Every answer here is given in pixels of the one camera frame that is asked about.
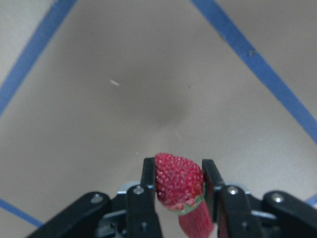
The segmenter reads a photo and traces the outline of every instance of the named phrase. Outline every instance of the blue tape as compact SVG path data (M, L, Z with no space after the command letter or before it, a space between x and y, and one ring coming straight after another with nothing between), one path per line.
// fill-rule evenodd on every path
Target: blue tape
M316 206L317 205L317 194L315 194L314 196L307 199L306 203L308 203L311 206Z
M34 217L31 217L30 215L26 214L25 212L21 211L20 209L16 208L15 206L9 204L8 202L2 200L0 198L0 207L4 210L22 218L23 220L27 221L28 223L31 223L32 225L36 227L40 227L42 223L35 219Z
M0 88L0 115L75 2L76 0L54 1Z
M214 0L192 0L240 59L317 144L317 122Z

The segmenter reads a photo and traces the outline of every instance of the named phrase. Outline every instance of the gray floor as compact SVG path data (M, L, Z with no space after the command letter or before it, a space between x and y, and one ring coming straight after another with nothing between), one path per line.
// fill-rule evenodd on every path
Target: gray floor
M0 3L0 80L51 3ZM317 118L317 4L219 3ZM79 0L2 114L0 151L0 197L43 222L88 191L114 196L157 152L212 158L256 197L317 192L316 144L190 1ZM0 237L34 229L0 217Z

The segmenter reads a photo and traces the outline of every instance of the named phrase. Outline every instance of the screw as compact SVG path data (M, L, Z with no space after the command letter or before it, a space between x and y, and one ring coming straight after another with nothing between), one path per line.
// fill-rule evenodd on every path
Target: screw
M141 231L145 233L148 229L148 224L146 222L141 223Z
M236 194L239 192L239 190L238 190L238 188L235 187L235 186L230 186L230 187L228 187L228 192L229 192L231 195L236 195Z
M93 198L90 200L91 203L100 203L104 198L99 194L95 194Z
M246 232L250 229L250 225L248 222L244 221L241 223L243 230Z
M274 200L274 202L277 202L277 203L284 201L284 197L278 192L273 193L271 195L271 198Z
M142 194L144 192L144 189L139 185L137 186L135 189L133 189L133 192L136 194L136 195L139 195L139 194Z

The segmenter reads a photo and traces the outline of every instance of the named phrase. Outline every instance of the green sepal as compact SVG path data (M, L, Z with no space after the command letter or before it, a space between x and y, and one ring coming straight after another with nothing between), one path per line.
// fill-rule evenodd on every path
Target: green sepal
M195 205L194 206L190 206L188 204L184 204L184 209L183 210L172 210L172 209L168 209L169 211L176 213L177 215L186 215L192 211L194 211L201 202L203 202L205 200L204 196L205 196L205 183L203 185L204 187L204 192L202 195L198 195L195 197Z

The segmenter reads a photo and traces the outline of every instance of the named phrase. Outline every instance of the red strawberry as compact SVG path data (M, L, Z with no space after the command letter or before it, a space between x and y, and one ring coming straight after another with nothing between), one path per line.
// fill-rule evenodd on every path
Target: red strawberry
M178 214L180 227L189 238L208 238L213 223L204 200L203 173L195 162L160 153L155 156L159 201Z

